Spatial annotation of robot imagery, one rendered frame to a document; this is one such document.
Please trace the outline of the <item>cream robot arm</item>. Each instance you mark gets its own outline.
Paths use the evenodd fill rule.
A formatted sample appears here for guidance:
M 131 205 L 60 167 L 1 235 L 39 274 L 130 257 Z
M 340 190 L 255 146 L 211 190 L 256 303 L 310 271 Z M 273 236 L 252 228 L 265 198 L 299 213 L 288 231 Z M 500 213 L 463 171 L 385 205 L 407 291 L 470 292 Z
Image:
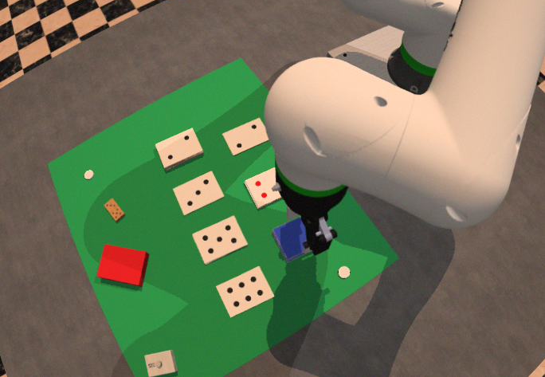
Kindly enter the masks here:
M 405 31 L 387 62 L 398 87 L 329 57 L 284 71 L 264 110 L 272 191 L 306 213 L 351 187 L 433 226 L 484 221 L 512 179 L 545 56 L 545 0 L 341 2 Z

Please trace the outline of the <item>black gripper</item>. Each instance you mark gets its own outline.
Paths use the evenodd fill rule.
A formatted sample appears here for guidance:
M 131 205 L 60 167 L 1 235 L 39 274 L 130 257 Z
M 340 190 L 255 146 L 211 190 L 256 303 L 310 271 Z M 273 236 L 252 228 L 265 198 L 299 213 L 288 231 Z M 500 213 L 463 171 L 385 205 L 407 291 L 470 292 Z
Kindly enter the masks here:
M 305 226 L 307 241 L 303 242 L 304 254 L 311 251 L 314 255 L 322 253 L 328 250 L 332 240 L 338 237 L 337 232 L 331 226 L 327 227 L 328 211 L 310 214 L 296 210 L 287 204 L 286 218 L 288 221 L 301 215 L 301 221 Z

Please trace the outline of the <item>green cloth mat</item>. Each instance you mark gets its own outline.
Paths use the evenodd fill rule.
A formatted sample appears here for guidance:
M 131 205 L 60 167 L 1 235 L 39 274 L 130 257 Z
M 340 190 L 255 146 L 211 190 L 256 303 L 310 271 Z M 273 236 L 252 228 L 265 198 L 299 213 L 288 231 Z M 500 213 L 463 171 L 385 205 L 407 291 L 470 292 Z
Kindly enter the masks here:
M 328 250 L 287 262 L 272 230 L 283 199 L 257 209 L 245 180 L 275 167 L 269 141 L 233 155 L 223 133 L 258 118 L 268 89 L 237 59 L 48 163 L 96 297 L 135 377 L 172 350 L 178 371 L 223 377 L 360 289 L 399 257 L 349 191 L 327 212 Z M 155 144 L 190 128 L 204 154 L 165 171 Z M 86 179 L 86 171 L 93 171 Z M 212 171 L 225 197 L 184 216 L 174 188 Z M 105 208 L 114 199 L 125 215 Z M 234 216 L 248 245 L 205 264 L 193 234 Z M 149 253 L 143 287 L 97 277 L 104 244 Z M 274 295 L 230 317 L 216 286 L 260 267 Z M 347 278 L 339 276 L 348 267 Z

